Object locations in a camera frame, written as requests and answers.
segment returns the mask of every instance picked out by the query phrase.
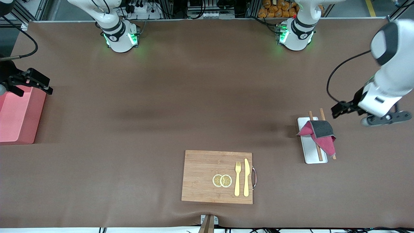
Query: green led light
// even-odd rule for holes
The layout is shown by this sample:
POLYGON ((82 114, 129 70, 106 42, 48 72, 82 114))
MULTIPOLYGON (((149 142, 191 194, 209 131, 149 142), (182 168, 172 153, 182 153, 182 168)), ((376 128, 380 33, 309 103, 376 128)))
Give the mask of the green led light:
POLYGON ((280 36, 280 43, 284 43, 284 42, 286 42, 286 38, 287 38, 287 36, 289 35, 289 30, 285 30, 283 33, 282 33, 282 35, 280 36))
POLYGON ((103 36, 105 37, 106 44, 109 46, 109 41, 108 41, 108 38, 106 37, 106 35, 105 35, 105 34, 103 34, 103 36))
POLYGON ((132 44, 134 44, 134 45, 137 44, 137 36, 136 35, 128 33, 128 37, 129 37, 132 44))
POLYGON ((309 40, 308 40, 308 43, 310 43, 311 41, 312 41, 312 36, 313 36, 313 32, 310 34, 310 36, 309 36, 309 40))

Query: chopsticks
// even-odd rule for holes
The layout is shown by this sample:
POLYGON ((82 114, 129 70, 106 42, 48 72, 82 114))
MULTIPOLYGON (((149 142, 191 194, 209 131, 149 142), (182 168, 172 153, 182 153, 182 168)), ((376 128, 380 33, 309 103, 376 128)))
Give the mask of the chopsticks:
POLYGON ((322 109, 322 108, 320 108, 320 109, 319 109, 319 111, 320 111, 320 117, 321 117, 321 119, 322 119, 323 121, 326 121, 326 119, 325 119, 325 114, 323 113, 323 109, 322 109))
MULTIPOLYGON (((312 111, 309 111, 309 119, 310 119, 311 121, 313 121, 312 111)), ((319 161, 323 161, 323 158, 322 158, 322 152, 320 151, 320 147, 319 147, 319 145, 318 145, 318 144, 316 144, 316 150, 318 151, 319 161)))
MULTIPOLYGON (((319 112, 320 112, 320 117, 321 117, 321 119, 322 119, 323 121, 326 121, 326 119, 325 119, 325 114, 323 113, 323 109, 322 109, 322 108, 320 108, 320 109, 319 109, 319 112)), ((312 111, 309 111, 309 119, 310 119, 311 121, 313 121, 312 111)), ((320 147, 318 146, 318 144, 316 144, 316 150, 318 151, 319 161, 323 161, 323 158, 322 158, 322 152, 320 151, 320 147)))

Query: cutting board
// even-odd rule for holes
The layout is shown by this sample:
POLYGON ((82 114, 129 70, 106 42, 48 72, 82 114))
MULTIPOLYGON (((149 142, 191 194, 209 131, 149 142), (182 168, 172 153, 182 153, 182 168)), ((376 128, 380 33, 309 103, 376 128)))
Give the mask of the cutting board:
POLYGON ((249 196, 243 195, 244 159, 247 158, 252 169, 252 153, 186 150, 184 160, 182 201, 213 203, 253 204, 252 171, 248 176, 249 196), (236 184, 236 162, 241 163, 240 195, 234 195, 236 184), (213 177, 216 174, 228 174, 232 178, 228 188, 216 187, 213 177))

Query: pink container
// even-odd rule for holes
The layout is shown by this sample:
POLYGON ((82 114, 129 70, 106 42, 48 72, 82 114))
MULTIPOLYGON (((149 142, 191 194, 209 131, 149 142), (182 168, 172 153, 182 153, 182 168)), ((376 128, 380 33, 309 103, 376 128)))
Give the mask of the pink container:
POLYGON ((19 86, 23 97, 7 92, 0 96, 0 145, 32 144, 39 125, 46 93, 19 86))

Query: wooden stick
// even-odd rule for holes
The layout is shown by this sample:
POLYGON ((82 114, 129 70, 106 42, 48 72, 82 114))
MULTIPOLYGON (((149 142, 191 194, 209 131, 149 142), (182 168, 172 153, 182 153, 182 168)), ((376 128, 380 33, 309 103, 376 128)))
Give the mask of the wooden stick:
POLYGON ((323 121, 326 121, 325 120, 325 114, 323 113, 323 109, 322 108, 320 108, 319 109, 319 111, 320 111, 320 117, 321 117, 321 119, 323 120, 323 121))
MULTIPOLYGON (((309 111, 309 119, 313 121, 312 111, 309 111)), ((319 161, 323 161, 322 152, 320 151, 320 147, 316 144, 316 150, 318 151, 319 161)))
POLYGON ((198 233, 214 233, 214 216, 206 215, 198 233))

